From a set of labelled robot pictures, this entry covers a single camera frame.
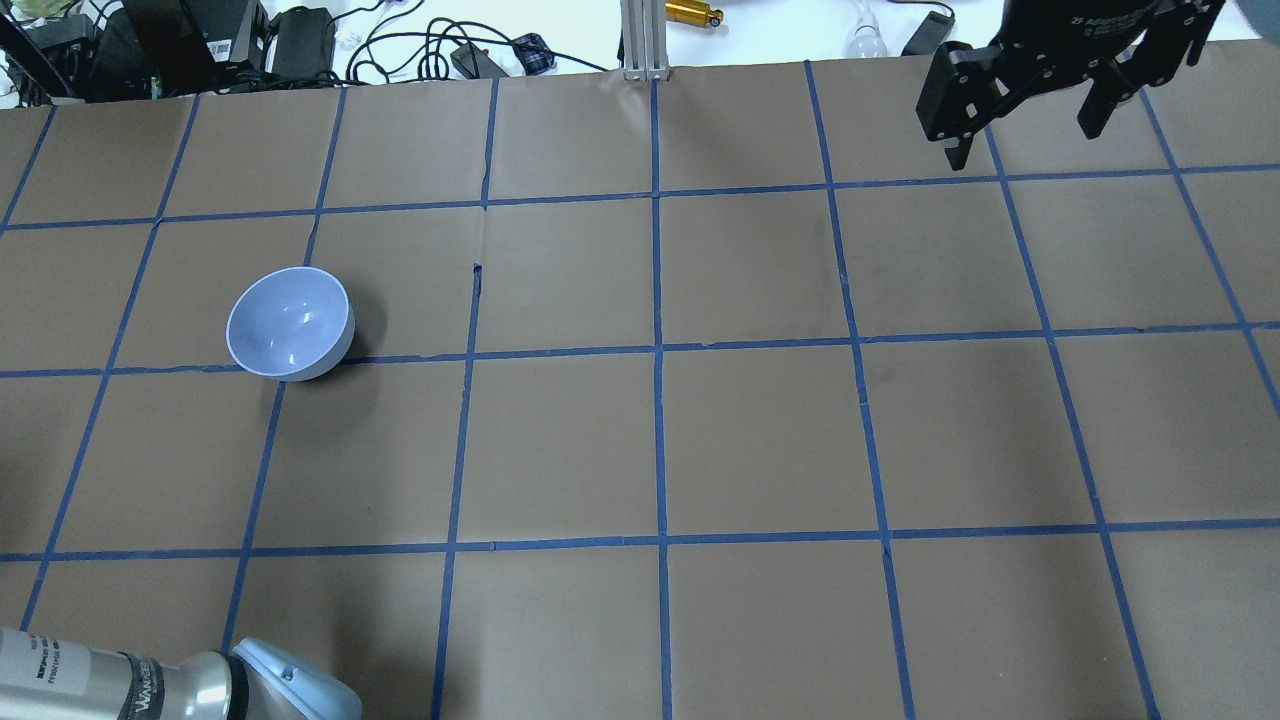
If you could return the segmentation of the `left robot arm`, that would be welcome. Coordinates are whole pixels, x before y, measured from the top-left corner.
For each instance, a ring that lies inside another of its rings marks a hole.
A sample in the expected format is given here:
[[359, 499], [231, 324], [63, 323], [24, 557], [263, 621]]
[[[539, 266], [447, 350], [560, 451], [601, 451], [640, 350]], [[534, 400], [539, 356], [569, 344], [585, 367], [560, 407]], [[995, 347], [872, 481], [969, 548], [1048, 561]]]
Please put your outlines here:
[[3, 716], [891, 719], [840, 209], [919, 61], [3, 113]]

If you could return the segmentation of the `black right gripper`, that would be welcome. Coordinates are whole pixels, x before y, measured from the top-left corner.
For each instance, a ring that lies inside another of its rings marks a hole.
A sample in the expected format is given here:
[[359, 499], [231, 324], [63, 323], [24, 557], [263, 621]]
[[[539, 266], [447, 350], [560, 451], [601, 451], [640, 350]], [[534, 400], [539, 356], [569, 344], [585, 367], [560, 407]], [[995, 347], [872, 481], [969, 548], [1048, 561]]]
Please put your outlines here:
[[1158, 87], [1199, 59], [1222, 1], [1009, 1], [992, 44], [945, 41], [916, 101], [925, 137], [963, 170], [975, 136], [1011, 111], [1029, 79], [1052, 88], [1092, 79], [1076, 123], [1098, 138], [1139, 87]]

